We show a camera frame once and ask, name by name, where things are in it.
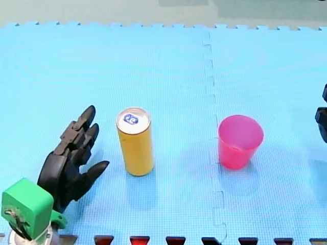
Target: robotic hand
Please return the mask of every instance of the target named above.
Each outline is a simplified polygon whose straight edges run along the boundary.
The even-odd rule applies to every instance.
[[[54,198],[54,210],[63,213],[68,204],[78,201],[92,187],[109,162],[102,161],[80,174],[79,167],[91,156],[91,149],[99,133],[98,124],[90,127],[96,109],[88,107],[77,121],[72,121],[63,134],[61,142],[45,160],[37,185]]]
[[[322,97],[327,102],[327,84],[323,90]],[[315,118],[319,126],[320,135],[323,141],[327,143],[327,107],[319,107]]]
[[[80,173],[91,156],[99,133],[91,123],[96,110],[88,107],[61,135],[61,142],[47,156],[37,184],[22,179],[2,194],[2,217],[9,222],[11,245],[59,244],[58,229],[67,223],[62,213],[72,200],[78,201],[108,166],[102,161]]]

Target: cup rim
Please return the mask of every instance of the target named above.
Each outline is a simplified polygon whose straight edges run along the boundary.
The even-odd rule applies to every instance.
[[[229,145],[228,145],[228,144],[227,144],[227,143],[226,143],[226,142],[225,142],[225,141],[220,137],[220,128],[221,128],[221,126],[222,126],[222,124],[223,124],[224,121],[226,121],[227,119],[230,119],[230,118],[232,118],[232,117],[243,117],[243,118],[247,118],[247,119],[253,121],[254,124],[256,124],[256,126],[258,127],[258,129],[259,129],[260,132],[261,132],[261,139],[260,139],[259,144],[257,144],[256,146],[254,146],[254,147],[252,147],[252,148],[246,149],[246,150],[238,150],[238,149],[235,149],[235,150],[243,151],[243,152],[250,152],[250,151],[253,151],[253,150],[257,149],[257,148],[262,144],[262,142],[264,141],[265,133],[264,133],[264,130],[263,130],[263,128],[261,127],[261,125],[260,125],[260,124],[255,120],[255,119],[253,119],[253,118],[250,117],[250,116],[246,116],[246,115],[236,114],[236,115],[231,115],[231,116],[228,116],[228,117],[224,118],[224,119],[220,122],[220,124],[219,124],[219,126],[218,126],[218,138],[219,138],[219,140],[222,141],[226,146],[229,147]]]

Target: metal base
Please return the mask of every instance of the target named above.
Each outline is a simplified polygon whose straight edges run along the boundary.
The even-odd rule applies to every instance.
[[[9,245],[60,245],[59,241],[59,235],[56,230],[54,230],[51,225],[48,226],[48,228],[40,235],[43,236],[44,233],[46,233],[46,238],[43,243],[37,243],[37,239],[28,241],[23,238],[21,238],[19,235],[17,235],[16,232],[11,231],[9,236]]]

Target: gray floor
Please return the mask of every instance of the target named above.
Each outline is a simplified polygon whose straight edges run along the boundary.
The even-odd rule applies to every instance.
[[[327,1],[319,0],[0,0],[0,26],[9,22],[79,21],[216,23],[235,25],[327,26]]]

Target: wires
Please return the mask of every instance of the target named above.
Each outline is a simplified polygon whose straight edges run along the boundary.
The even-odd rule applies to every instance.
[[[24,228],[24,224],[26,224],[26,223],[21,222],[19,217],[17,216],[17,214],[12,212],[11,210],[6,210],[5,214],[12,216],[16,221],[16,225],[17,225],[18,229],[15,228],[9,222],[9,225],[10,225],[11,229],[13,229],[13,231],[15,231],[17,233],[17,235],[19,235],[21,238],[26,239],[28,241],[31,241],[32,240],[31,237],[29,236],[29,234],[26,232],[26,230]]]

